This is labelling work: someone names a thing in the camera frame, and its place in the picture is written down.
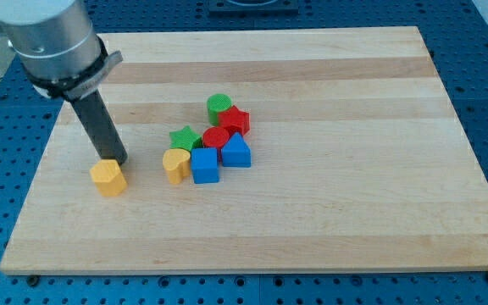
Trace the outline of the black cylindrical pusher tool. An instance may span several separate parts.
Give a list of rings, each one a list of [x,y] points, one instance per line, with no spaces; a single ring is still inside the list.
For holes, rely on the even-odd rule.
[[[100,159],[113,159],[123,164],[127,151],[99,91],[70,104]]]

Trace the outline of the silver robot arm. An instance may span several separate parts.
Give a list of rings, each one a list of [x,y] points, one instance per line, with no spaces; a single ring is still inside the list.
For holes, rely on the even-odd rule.
[[[98,90],[121,52],[109,53],[81,0],[0,0],[0,25],[27,79],[46,98],[70,103],[101,159],[127,151]]]

